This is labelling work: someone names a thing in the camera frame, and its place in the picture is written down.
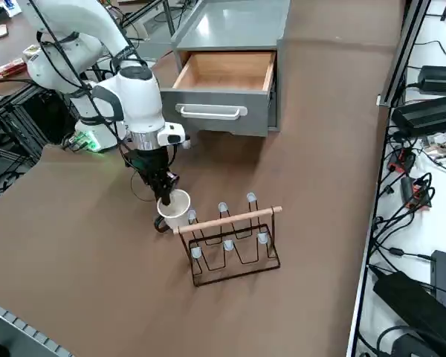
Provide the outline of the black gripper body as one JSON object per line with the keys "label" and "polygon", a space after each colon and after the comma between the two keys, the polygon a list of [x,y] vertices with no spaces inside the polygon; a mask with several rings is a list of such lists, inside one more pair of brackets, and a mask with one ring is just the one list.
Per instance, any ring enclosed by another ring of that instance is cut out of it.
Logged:
{"label": "black gripper body", "polygon": [[169,171],[169,154],[166,147],[154,150],[131,149],[124,154],[126,165],[134,167],[144,183],[150,186],[150,179]]}

